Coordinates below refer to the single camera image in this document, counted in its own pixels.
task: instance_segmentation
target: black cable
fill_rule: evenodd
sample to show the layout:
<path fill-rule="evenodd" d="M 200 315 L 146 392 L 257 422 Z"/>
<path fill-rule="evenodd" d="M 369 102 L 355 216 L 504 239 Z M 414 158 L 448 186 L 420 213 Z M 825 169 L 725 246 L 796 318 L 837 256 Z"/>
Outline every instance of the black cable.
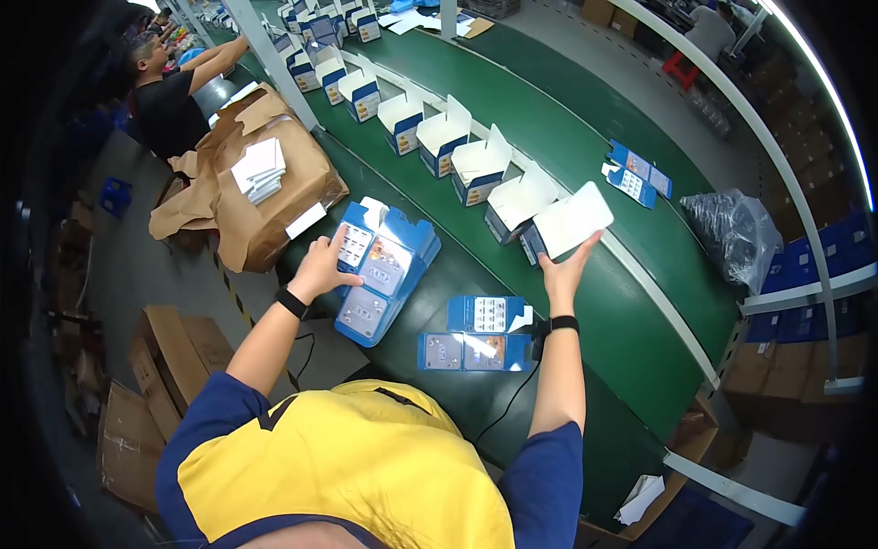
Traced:
<path fill-rule="evenodd" d="M 503 411 L 503 414 L 501 414 L 500 417 L 495 419 L 493 423 L 491 423 L 490 425 L 485 427 L 482 430 L 482 432 L 479 433 L 479 435 L 476 437 L 476 442 L 472 443 L 472 445 L 476 448 L 476 450 L 478 450 L 478 448 L 479 448 L 479 440 L 481 440 L 482 435 L 487 433 L 489 429 L 491 429 L 494 425 L 499 423 L 501 419 L 506 417 L 506 414 L 509 413 L 509 409 L 512 408 L 512 403 L 515 402 L 515 397 L 518 396 L 518 393 L 520 393 L 522 391 L 522 389 L 524 388 L 524 386 L 526 386 L 528 384 L 530 379 L 534 377 L 534 374 L 536 373 L 536 369 L 539 368 L 540 364 L 542 364 L 542 363 L 543 363 L 542 360 L 540 362 L 537 362 L 536 366 L 534 366 L 534 369 L 530 372 L 530 375 L 528 376 L 528 378 L 524 380 L 524 383 L 522 383 L 521 386 L 519 386 L 517 389 L 515 389 L 515 394 L 513 394 L 512 398 L 509 399 L 509 403 L 506 405 L 506 410 Z"/>

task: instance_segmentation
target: brown cardboard box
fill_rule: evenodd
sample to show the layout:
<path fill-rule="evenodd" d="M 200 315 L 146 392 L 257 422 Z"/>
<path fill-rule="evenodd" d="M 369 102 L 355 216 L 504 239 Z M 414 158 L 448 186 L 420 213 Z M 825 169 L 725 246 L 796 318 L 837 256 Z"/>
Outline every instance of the brown cardboard box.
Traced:
<path fill-rule="evenodd" d="M 710 443 L 713 442 L 716 432 L 719 430 L 719 423 L 716 420 L 710 402 L 703 394 L 697 394 L 695 396 L 695 400 L 687 412 L 687 415 L 698 417 L 699 424 L 686 425 L 684 422 L 681 422 L 677 429 L 685 429 L 687 435 L 675 435 L 673 441 L 668 445 L 668 448 L 674 453 L 681 455 L 683 458 L 699 463 L 704 457 L 704 454 L 707 453 Z M 685 476 L 676 471 L 671 473 L 671 476 L 665 481 L 665 491 L 662 492 L 662 494 L 657 497 L 648 508 L 646 508 L 643 518 L 631 526 L 626 526 L 618 534 L 606 531 L 594 524 L 589 524 L 582 520 L 579 521 L 579 531 L 590 538 L 606 539 L 608 542 L 621 542 L 624 540 L 633 541 L 639 538 L 640 535 L 643 534 L 653 522 L 655 522 L 655 519 L 665 510 L 665 508 L 667 508 L 671 503 L 671 500 L 680 492 L 683 485 L 686 484 L 687 480 L 688 479 Z"/>
<path fill-rule="evenodd" d="M 144 307 L 128 359 L 165 440 L 210 373 L 225 370 L 233 354 L 213 319 L 181 317 L 170 306 Z"/>
<path fill-rule="evenodd" d="M 143 511 L 158 512 L 155 469 L 164 440 L 146 402 L 113 381 L 98 432 L 97 472 L 101 488 Z"/>
<path fill-rule="evenodd" d="M 634 38 L 634 29 L 637 28 L 638 22 L 636 17 L 617 8 L 613 12 L 613 18 L 610 19 L 609 25 L 628 38 Z"/>
<path fill-rule="evenodd" d="M 348 187 L 268 84 L 218 114 L 219 121 L 196 151 L 169 159 L 174 170 L 192 178 L 192 186 L 153 210 L 149 233 L 163 240 L 180 229 L 216 228 L 219 257 L 226 267 L 267 272 L 290 241 L 286 228 L 317 203 L 326 209 L 338 204 Z M 241 194 L 231 168 L 248 146 L 272 137 L 280 141 L 286 172 L 280 191 L 254 206 Z"/>
<path fill-rule="evenodd" d="M 607 0 L 585 0 L 582 4 L 582 18 L 600 26 L 608 26 L 613 18 L 615 6 Z"/>

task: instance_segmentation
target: blue cloth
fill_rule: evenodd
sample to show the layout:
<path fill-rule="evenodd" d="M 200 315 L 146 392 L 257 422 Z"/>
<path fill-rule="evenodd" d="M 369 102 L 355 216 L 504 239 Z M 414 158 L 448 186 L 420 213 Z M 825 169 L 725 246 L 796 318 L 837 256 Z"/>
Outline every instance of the blue cloth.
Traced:
<path fill-rule="evenodd" d="M 225 372 L 212 374 L 189 406 L 162 453 L 155 475 L 155 501 L 179 547 L 203 547 L 205 535 L 177 484 L 177 468 L 200 444 L 231 433 L 269 409 L 264 396 Z M 503 473 L 499 489 L 512 517 L 516 549 L 572 547 L 582 499 L 582 436 L 576 423 L 528 439 Z M 374 536 L 356 524 L 314 515 L 256 521 L 229 532 L 212 546 L 236 547 L 271 531 L 313 520 L 339 524 L 370 549 L 380 547 Z"/>

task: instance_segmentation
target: blue sleeve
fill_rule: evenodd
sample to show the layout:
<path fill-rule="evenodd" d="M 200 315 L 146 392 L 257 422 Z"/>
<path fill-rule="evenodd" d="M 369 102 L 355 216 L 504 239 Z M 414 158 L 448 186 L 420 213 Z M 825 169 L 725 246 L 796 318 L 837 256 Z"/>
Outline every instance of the blue sleeve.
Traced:
<path fill-rule="evenodd" d="M 582 434 L 575 422 L 529 438 L 498 483 L 516 549 L 570 549 L 582 503 Z"/>
<path fill-rule="evenodd" d="M 225 372 L 211 374 L 165 446 L 155 472 L 155 503 L 176 539 L 192 547 L 203 545 L 205 539 L 177 484 L 180 464 L 201 444 L 231 433 L 269 408 L 268 400 L 255 389 Z"/>

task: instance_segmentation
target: worker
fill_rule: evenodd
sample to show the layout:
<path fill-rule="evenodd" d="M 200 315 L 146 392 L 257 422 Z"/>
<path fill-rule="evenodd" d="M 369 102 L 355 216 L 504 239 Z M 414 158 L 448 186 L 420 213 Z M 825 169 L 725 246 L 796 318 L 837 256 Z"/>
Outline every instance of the worker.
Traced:
<path fill-rule="evenodd" d="M 168 49 L 150 31 L 137 35 L 128 48 L 129 69 L 134 75 L 129 108 L 144 144 L 167 161 L 194 150 L 210 131 L 192 98 L 216 76 L 228 71 L 247 51 L 243 36 L 205 50 L 178 69 L 163 72 Z"/>
<path fill-rule="evenodd" d="M 168 441 L 155 499 L 178 546 L 570 549 L 586 420 L 573 296 L 601 233 L 563 263 L 539 258 L 549 314 L 566 327 L 546 336 L 528 438 L 495 485 L 476 448 L 412 386 L 361 379 L 269 406 L 297 315 L 338 285 L 363 283 L 336 269 L 346 232 L 311 242 L 280 301 Z"/>
<path fill-rule="evenodd" d="M 735 16 L 726 2 L 717 2 L 715 10 L 698 6 L 689 17 L 695 26 L 684 36 L 714 63 L 719 59 L 720 51 L 735 45 L 735 32 L 730 25 Z"/>
<path fill-rule="evenodd" d="M 147 26 L 146 30 L 157 34 L 159 41 L 164 43 L 171 33 L 176 30 L 176 23 L 170 20 L 170 8 L 162 8 L 159 14 Z"/>

